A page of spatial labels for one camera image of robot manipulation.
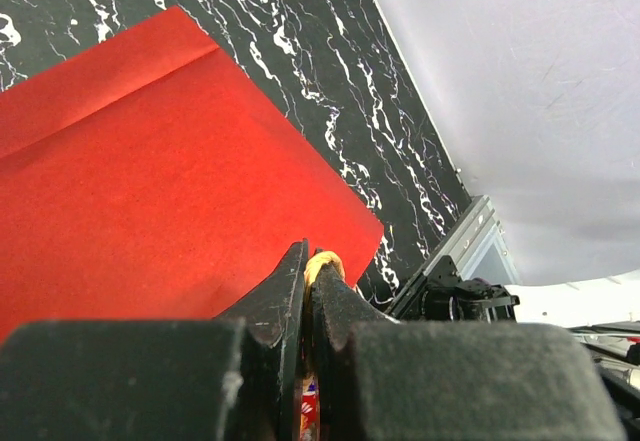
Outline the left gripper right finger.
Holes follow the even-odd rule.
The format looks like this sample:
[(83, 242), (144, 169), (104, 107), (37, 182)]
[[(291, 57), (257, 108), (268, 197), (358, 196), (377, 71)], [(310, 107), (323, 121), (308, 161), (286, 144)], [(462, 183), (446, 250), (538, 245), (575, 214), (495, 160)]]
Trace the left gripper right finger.
[(324, 440), (624, 440), (600, 371), (565, 329), (408, 322), (312, 259), (314, 362)]

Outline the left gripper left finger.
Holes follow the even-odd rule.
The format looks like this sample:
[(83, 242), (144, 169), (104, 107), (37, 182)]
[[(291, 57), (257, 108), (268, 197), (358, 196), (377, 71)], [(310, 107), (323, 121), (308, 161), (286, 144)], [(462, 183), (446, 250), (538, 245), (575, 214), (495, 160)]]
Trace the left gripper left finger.
[(5, 440), (295, 440), (306, 241), (207, 320), (41, 321), (1, 348)]

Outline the large red snack bag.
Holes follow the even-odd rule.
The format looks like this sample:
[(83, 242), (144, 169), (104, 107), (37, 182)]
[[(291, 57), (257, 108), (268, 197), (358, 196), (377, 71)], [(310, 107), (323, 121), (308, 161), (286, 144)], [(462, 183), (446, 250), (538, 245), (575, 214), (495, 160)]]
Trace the large red snack bag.
[(303, 382), (301, 398), (300, 441), (319, 439), (319, 405), (316, 381), (309, 377)]

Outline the red paper bag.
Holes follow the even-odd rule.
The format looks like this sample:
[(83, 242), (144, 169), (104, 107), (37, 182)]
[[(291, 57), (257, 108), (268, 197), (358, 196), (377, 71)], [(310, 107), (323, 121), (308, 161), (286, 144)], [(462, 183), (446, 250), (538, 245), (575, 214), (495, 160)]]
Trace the red paper bag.
[(289, 246), (354, 284), (380, 221), (172, 7), (1, 96), (1, 332), (45, 319), (205, 318)]

